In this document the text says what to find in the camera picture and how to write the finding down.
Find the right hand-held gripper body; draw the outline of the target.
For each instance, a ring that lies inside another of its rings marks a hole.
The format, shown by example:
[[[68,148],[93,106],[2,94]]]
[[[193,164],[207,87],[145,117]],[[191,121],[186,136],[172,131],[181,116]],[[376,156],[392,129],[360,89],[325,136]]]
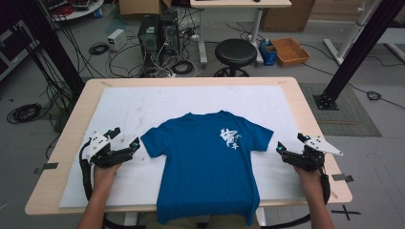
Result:
[[[304,143],[304,150],[300,155],[305,158],[305,163],[302,165],[294,165],[307,172],[319,170],[324,166],[325,154],[333,154],[342,156],[343,153],[328,143],[324,138],[318,136],[310,138],[309,141]]]

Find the blue t-shirt with white print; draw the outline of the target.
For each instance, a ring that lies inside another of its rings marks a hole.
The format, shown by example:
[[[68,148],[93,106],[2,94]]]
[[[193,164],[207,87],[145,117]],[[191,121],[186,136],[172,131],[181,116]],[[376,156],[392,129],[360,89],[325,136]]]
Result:
[[[165,156],[157,220],[239,215],[253,223],[260,196],[251,153],[264,152],[273,132],[230,112],[185,114],[148,130],[149,156]]]

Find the person's right hand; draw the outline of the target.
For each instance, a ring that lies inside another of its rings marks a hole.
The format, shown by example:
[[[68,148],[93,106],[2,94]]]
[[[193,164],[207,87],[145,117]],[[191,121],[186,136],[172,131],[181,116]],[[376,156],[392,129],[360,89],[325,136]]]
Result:
[[[298,167],[294,167],[294,170],[299,176],[303,189],[306,193],[322,191],[321,175],[319,171],[307,172]]]

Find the person's left hand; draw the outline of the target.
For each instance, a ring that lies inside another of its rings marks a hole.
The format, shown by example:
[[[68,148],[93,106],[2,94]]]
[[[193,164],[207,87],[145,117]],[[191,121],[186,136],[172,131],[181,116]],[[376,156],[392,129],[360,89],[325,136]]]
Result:
[[[114,183],[119,167],[120,164],[114,165],[110,168],[96,166],[94,169],[94,190],[98,192],[109,191]]]

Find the white mat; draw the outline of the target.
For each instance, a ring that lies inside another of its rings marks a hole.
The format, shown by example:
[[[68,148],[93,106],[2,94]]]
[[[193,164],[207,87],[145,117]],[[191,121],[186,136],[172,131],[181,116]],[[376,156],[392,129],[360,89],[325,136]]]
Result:
[[[113,150],[127,148],[137,136],[162,122],[188,113],[204,115],[220,110],[231,112],[273,130],[267,151],[252,152],[251,161],[260,195],[260,205],[271,200],[303,200],[299,177],[284,163],[275,149],[282,142],[290,151],[300,153],[295,118],[287,95],[280,85],[107,87],[92,114],[79,148],[93,136],[120,128],[111,143]],[[156,202],[165,156],[151,158],[141,144],[132,160],[118,170],[107,206],[152,206]],[[61,208],[85,207],[78,153],[72,164]]]

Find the black tape strip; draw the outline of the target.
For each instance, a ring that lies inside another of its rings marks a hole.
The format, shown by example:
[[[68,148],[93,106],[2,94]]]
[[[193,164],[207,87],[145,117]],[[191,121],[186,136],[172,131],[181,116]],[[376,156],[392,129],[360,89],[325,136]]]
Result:
[[[57,162],[45,163],[42,167],[35,168],[33,173],[36,175],[41,175],[45,170],[53,170],[56,169],[57,166],[58,166]]]
[[[344,180],[347,183],[353,181],[352,176],[346,176],[345,174],[336,174],[336,175],[331,175],[331,176],[332,176],[332,179],[334,181],[342,181],[342,180]]]

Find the black tape cross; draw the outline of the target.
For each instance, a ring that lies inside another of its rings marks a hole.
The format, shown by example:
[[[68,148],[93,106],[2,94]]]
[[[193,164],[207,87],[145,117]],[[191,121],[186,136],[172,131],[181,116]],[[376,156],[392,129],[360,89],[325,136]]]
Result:
[[[342,206],[341,210],[331,210],[333,214],[340,214],[344,215],[347,221],[350,221],[352,219],[352,216],[361,216],[360,212],[357,211],[350,211],[346,205]]]

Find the blue box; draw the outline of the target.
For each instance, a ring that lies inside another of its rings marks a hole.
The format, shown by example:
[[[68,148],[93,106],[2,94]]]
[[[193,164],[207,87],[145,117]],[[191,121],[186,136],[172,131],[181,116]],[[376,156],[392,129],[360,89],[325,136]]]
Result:
[[[269,39],[263,40],[259,45],[259,51],[265,66],[273,66],[277,59],[277,50]]]

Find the small white box device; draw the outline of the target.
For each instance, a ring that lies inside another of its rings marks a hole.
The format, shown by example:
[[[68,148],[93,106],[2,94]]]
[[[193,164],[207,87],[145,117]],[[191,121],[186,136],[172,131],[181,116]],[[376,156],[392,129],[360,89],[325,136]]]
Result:
[[[111,33],[107,40],[109,42],[112,51],[117,52],[127,44],[127,38],[125,36],[125,31],[122,29],[116,29]]]

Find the black computer tower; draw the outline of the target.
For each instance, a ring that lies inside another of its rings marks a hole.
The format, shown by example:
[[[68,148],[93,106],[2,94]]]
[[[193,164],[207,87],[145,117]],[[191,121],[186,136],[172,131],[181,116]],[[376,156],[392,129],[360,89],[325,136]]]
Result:
[[[160,49],[160,17],[157,14],[146,14],[141,20],[138,38],[144,64],[153,67],[157,64]]]
[[[180,49],[178,12],[176,10],[165,11],[160,18],[160,30],[164,53],[176,55]]]

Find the black round stool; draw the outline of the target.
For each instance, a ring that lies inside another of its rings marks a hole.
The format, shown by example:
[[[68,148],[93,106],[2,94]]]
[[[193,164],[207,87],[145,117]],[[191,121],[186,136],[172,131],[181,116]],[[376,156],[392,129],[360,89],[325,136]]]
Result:
[[[257,57],[255,47],[244,39],[226,39],[217,45],[215,49],[217,59],[225,64],[224,68],[214,73],[215,77],[236,76],[240,72],[241,77],[249,77],[243,67],[252,64]]]

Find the white metal stand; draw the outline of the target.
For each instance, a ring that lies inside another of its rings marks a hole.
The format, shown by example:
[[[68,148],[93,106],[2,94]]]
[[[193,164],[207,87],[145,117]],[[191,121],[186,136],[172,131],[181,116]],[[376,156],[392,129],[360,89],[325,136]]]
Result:
[[[380,0],[370,0],[369,2],[364,0],[361,7],[361,15],[355,21],[345,41],[338,49],[335,48],[330,39],[323,40],[338,65],[343,63],[344,58],[347,56],[350,48],[361,32],[365,29],[367,20],[371,17],[379,2]],[[399,21],[394,20],[391,22],[388,29],[386,29],[377,43],[384,44],[405,64],[405,52],[398,47],[398,45],[405,45],[405,15],[403,15]]]

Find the large cardboard box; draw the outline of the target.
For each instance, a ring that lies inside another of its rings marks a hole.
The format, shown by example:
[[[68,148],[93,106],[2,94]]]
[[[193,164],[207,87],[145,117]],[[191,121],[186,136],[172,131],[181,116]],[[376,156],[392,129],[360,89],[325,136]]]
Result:
[[[287,8],[266,9],[261,30],[267,32],[303,32],[316,0],[289,0]]]

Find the white desk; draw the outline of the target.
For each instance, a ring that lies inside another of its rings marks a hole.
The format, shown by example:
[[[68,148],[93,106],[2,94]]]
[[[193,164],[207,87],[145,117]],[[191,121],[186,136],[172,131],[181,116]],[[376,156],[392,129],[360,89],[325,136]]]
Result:
[[[205,66],[208,62],[203,28],[205,22],[252,22],[253,30],[247,40],[257,49],[256,39],[264,9],[289,8],[292,3],[290,0],[190,0],[190,5],[199,11],[198,48],[200,63]]]

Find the black metal post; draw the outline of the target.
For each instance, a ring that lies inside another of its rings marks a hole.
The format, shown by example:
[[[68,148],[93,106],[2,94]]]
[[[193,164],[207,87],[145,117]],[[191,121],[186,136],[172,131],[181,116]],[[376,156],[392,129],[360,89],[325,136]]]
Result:
[[[53,30],[46,13],[36,0],[13,0],[24,23],[42,44],[44,50],[68,84],[73,97],[79,97],[85,83]]]
[[[327,110],[336,105],[336,100],[343,89],[403,7],[405,7],[405,0],[380,0],[367,20],[365,29],[350,48],[326,89],[315,97],[316,105],[321,110]]]

